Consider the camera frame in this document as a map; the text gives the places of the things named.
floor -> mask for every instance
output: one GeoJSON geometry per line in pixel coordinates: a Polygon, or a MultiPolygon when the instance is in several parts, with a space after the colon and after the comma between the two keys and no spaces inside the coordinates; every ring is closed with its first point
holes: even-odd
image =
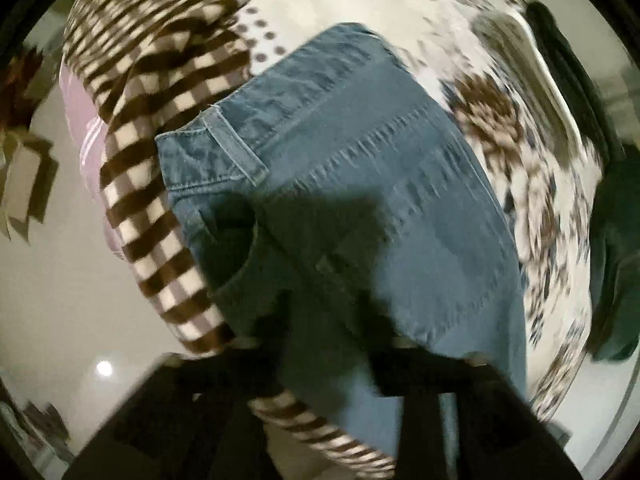
{"type": "MultiPolygon", "coordinates": [[[[592,77],[628,63],[622,44],[587,0],[542,1],[592,77]]],[[[46,41],[49,25],[34,31],[34,43],[46,41]]],[[[0,374],[23,399],[57,407],[77,452],[156,359],[182,348],[104,243],[100,210],[80,179],[57,88],[40,106],[32,129],[54,142],[60,170],[45,223],[31,225],[30,244],[0,237],[0,374]],[[108,378],[97,372],[102,361],[111,364],[108,378]]],[[[584,404],[569,416],[574,434],[588,430],[580,422],[589,410],[584,404]]],[[[271,446],[277,457],[286,456],[278,460],[286,480],[351,477],[327,469],[315,453],[277,432],[271,446]]],[[[576,446],[584,454],[586,448],[576,446]]]]}

